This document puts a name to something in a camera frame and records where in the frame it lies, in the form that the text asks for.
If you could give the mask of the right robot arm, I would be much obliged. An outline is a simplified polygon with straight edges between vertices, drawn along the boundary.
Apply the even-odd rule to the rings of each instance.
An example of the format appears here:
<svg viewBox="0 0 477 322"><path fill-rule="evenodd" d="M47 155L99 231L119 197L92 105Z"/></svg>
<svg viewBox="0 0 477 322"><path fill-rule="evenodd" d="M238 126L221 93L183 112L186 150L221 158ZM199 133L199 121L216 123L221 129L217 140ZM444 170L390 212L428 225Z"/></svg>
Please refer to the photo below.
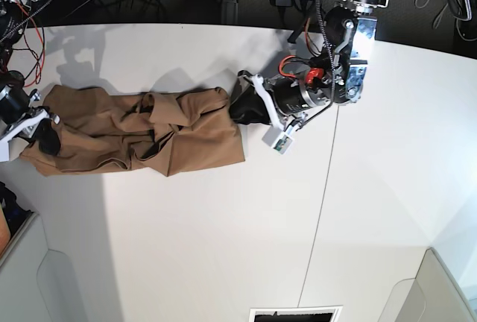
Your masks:
<svg viewBox="0 0 477 322"><path fill-rule="evenodd" d="M35 22L53 0L1 0L1 161L10 160L10 142L23 139L37 143L44 154L55 156L60 151L60 138L53 126L60 117L46 106L35 103L42 99L40 92L29 86L37 85L42 77L45 62L45 32ZM10 70L7 65L15 44L25 38L25 31L32 25L39 39L41 51L36 52L26 44L23 48L32 54L34 67L24 75Z"/></svg>

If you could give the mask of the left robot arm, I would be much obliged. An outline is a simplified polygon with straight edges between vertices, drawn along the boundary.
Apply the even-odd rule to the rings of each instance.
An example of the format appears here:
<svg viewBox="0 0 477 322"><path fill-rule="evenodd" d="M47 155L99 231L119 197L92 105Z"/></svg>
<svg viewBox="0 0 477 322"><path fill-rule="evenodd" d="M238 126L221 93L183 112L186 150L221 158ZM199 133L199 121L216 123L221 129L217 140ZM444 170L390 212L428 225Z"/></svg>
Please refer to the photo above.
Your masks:
<svg viewBox="0 0 477 322"><path fill-rule="evenodd" d="M239 72L244 88L230 103L232 120L300 129L312 120L310 110L321 114L333 104L357 102L375 40L377 19L372 12L388 2L315 0L302 28L288 38L293 43L302 34L310 56L282 58L272 78Z"/></svg>

